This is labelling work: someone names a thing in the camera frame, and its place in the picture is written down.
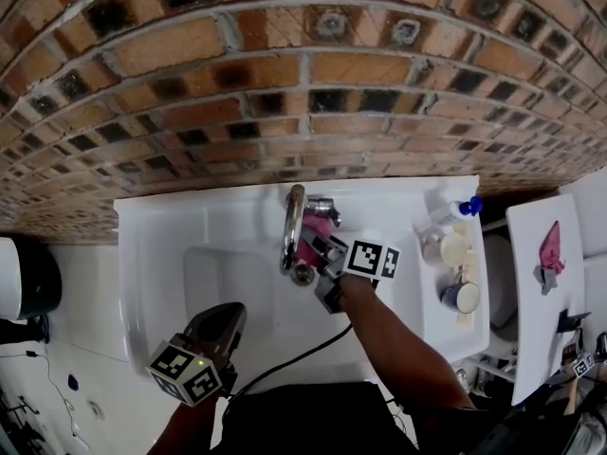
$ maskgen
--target white table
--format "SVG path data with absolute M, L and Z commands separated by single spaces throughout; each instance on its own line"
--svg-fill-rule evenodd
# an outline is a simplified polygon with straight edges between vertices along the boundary
M 514 253 L 519 301 L 519 353 L 512 405 L 521 403 L 556 372 L 562 348 L 573 333 L 557 334 L 559 314 L 584 312 L 584 269 L 578 215 L 570 194 L 509 208 L 506 221 Z M 561 224 L 561 261 L 565 269 L 558 287 L 542 295 L 533 275 L 540 247 L 555 221 Z

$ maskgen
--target white bottle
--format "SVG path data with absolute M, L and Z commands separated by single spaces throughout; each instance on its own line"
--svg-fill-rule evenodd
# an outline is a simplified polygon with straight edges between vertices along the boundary
M 483 210 L 483 200 L 475 195 L 467 202 L 451 201 L 446 206 L 433 210 L 430 220 L 436 226 L 453 226 L 471 221 L 481 210 Z

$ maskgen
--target faucet spout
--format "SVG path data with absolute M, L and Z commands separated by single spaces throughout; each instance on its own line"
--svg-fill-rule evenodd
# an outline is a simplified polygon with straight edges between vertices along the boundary
M 301 184 L 294 185 L 286 197 L 285 232 L 281 250 L 281 272 L 283 275 L 289 275 L 295 264 L 295 252 L 302 234 L 305 203 L 304 186 Z

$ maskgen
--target sink drain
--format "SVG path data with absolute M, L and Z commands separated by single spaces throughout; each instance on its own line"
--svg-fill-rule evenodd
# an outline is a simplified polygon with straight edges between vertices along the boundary
M 296 264 L 291 271 L 291 280 L 299 286 L 308 286 L 314 281 L 314 270 L 307 264 Z

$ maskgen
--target pink cloth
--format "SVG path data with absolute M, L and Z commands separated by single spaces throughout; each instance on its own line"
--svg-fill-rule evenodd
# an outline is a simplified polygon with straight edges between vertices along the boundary
M 565 269 L 561 262 L 561 225 L 555 222 L 540 248 L 540 262 L 543 268 L 556 271 L 557 275 Z
M 314 229 L 319 236 L 328 238 L 331 235 L 331 228 L 333 227 L 333 221 L 328 217 L 319 217 L 313 214 L 305 215 L 303 217 L 303 226 L 308 226 Z M 309 244 L 300 238 L 300 242 L 297 245 L 297 252 L 295 253 L 296 260 L 304 260 L 310 266 L 319 268 L 323 266 L 321 257 L 314 252 Z

